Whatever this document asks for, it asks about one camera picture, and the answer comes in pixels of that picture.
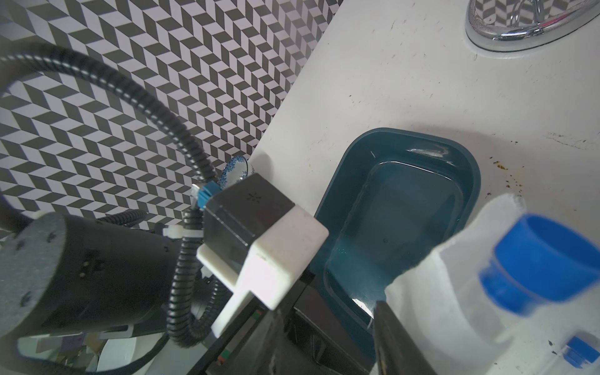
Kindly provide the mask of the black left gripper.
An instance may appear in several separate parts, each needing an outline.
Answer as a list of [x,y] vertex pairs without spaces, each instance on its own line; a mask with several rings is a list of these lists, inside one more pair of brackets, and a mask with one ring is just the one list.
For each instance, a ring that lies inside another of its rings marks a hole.
[[321,297],[313,276],[301,277],[276,312],[252,298],[206,348],[191,374],[368,374],[374,363]]

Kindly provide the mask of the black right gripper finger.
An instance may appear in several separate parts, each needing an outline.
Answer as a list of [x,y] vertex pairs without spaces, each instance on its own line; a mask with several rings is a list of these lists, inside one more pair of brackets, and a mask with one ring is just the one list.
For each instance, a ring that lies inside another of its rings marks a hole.
[[374,309],[373,338],[379,374],[436,375],[385,301],[377,301]]

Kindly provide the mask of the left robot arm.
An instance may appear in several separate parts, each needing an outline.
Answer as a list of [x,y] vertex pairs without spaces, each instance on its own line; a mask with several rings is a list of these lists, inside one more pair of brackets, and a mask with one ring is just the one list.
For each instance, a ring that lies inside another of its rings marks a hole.
[[252,175],[226,189],[209,182],[181,229],[153,234],[50,212],[37,219],[2,210],[11,232],[1,249],[1,364],[25,374],[73,374],[73,367],[24,356],[18,341],[44,334],[105,331],[162,317],[163,336],[142,358],[117,369],[133,374],[168,342],[191,348],[208,336],[204,373],[258,307],[267,315],[227,361],[229,374],[326,374],[309,358],[319,337],[334,366],[368,373],[351,338],[306,273],[315,273],[326,227],[273,184]]

